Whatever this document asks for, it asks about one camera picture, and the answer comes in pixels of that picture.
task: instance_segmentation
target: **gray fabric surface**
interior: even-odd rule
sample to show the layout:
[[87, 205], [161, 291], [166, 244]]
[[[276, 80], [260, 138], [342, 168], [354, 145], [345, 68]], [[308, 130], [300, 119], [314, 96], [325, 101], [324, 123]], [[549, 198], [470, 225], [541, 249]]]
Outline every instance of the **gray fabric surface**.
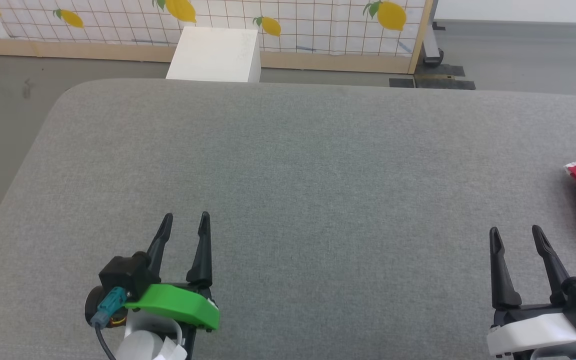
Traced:
[[195, 359], [487, 358], [489, 228], [524, 302], [547, 302], [530, 226], [576, 276], [574, 160], [574, 96], [87, 82], [0, 207], [0, 360], [103, 360], [98, 271], [173, 212], [161, 273], [181, 281], [203, 210], [222, 318]]

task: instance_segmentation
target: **green plastic part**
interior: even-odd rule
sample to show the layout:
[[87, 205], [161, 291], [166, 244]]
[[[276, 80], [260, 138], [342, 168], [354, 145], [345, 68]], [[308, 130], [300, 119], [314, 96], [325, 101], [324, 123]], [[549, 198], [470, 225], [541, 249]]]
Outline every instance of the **green plastic part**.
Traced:
[[139, 301], [127, 302], [126, 309], [149, 313], [210, 330], [219, 329], [219, 309], [200, 294], [169, 284], [152, 284]]

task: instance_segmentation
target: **wooden frame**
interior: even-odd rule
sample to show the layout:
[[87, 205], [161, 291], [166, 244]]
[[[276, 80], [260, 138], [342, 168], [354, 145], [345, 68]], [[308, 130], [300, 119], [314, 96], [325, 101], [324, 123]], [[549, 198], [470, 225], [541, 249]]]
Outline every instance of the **wooden frame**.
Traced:
[[[262, 68], [364, 73], [413, 74], [430, 18], [433, 0], [425, 0], [412, 57], [377, 55], [326, 55], [301, 52], [261, 52]], [[132, 60], [170, 62], [176, 48], [107, 43], [42, 42], [0, 39], [0, 55], [19, 57]]]

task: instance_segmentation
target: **grid pattern backdrop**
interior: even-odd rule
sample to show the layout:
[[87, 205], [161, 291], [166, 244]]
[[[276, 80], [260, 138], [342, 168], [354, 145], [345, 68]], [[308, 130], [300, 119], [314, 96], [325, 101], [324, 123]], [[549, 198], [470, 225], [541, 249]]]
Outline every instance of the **grid pattern backdrop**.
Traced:
[[[184, 27], [196, 26], [258, 30], [261, 51], [411, 57], [425, 6], [425, 0], [391, 0], [406, 14], [398, 31], [364, 13], [370, 0], [189, 2], [196, 22], [178, 20], [157, 0], [0, 0], [0, 19], [12, 38], [30, 41], [174, 47]], [[82, 27], [71, 24], [66, 10]], [[258, 25], [262, 16], [279, 23], [279, 36]]]

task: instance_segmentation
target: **black floor mat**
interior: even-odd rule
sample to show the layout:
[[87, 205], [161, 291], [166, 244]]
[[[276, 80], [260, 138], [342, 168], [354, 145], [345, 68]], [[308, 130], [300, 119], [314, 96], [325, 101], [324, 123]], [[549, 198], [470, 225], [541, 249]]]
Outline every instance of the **black floor mat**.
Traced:
[[457, 80], [455, 78], [457, 76], [466, 76], [463, 66], [441, 64], [433, 68], [419, 65], [416, 67], [412, 79], [393, 78], [389, 80], [389, 83], [391, 88], [476, 89], [474, 81]]
[[413, 79], [389, 79], [391, 88], [414, 88], [415, 81]]
[[414, 78], [414, 84], [419, 89], [457, 89], [475, 90], [475, 82], [455, 79], [418, 79]]

